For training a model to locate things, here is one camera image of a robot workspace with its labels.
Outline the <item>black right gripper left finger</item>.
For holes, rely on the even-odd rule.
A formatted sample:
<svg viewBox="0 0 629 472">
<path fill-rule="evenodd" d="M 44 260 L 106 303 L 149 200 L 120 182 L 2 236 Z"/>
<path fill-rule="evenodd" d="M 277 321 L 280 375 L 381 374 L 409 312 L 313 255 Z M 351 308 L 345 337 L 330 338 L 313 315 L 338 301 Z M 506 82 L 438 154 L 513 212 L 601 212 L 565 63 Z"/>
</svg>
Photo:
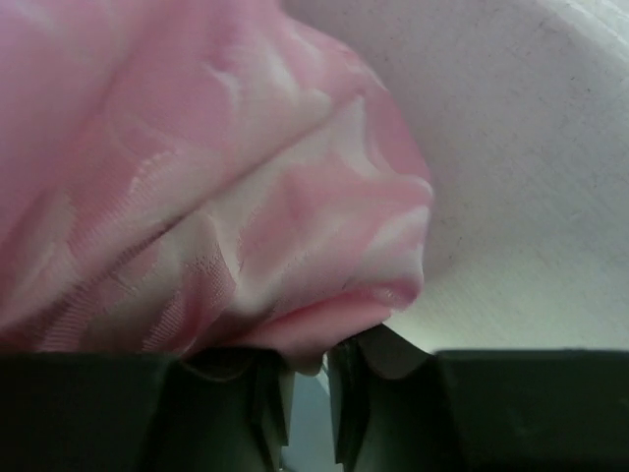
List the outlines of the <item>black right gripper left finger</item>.
<svg viewBox="0 0 629 472">
<path fill-rule="evenodd" d="M 17 354 L 1 359 L 5 471 L 276 471 L 294 375 L 280 356 Z"/>
</svg>

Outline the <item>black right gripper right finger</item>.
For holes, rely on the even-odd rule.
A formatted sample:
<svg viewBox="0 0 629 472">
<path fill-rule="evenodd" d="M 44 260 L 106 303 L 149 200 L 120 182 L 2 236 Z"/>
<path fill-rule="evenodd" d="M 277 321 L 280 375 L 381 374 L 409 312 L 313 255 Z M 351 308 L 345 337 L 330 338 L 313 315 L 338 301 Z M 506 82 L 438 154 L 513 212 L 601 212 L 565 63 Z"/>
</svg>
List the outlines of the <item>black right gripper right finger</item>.
<svg viewBox="0 0 629 472">
<path fill-rule="evenodd" d="M 328 354 L 347 471 L 624 471 L 628 355 L 427 353 L 380 325 Z"/>
</svg>

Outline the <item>pink pillowcase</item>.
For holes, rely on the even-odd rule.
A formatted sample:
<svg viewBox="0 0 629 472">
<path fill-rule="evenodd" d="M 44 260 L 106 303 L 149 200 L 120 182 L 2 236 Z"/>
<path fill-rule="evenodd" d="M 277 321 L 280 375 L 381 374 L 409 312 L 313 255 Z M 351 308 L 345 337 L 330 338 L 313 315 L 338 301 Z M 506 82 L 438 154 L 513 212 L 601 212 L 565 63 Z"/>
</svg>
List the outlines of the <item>pink pillowcase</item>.
<svg viewBox="0 0 629 472">
<path fill-rule="evenodd" d="M 276 1 L 1 5 L 1 348 L 279 352 L 409 307 L 433 190 L 389 91 Z"/>
</svg>

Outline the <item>white pillow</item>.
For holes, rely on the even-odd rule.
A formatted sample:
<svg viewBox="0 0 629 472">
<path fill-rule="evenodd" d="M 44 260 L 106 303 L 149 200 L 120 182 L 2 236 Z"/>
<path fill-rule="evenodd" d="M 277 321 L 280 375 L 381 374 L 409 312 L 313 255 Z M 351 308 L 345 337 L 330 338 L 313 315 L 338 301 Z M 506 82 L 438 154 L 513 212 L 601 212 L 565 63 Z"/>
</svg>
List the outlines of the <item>white pillow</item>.
<svg viewBox="0 0 629 472">
<path fill-rule="evenodd" d="M 403 109 L 435 192 L 427 350 L 628 346 L 628 5 L 290 1 Z"/>
</svg>

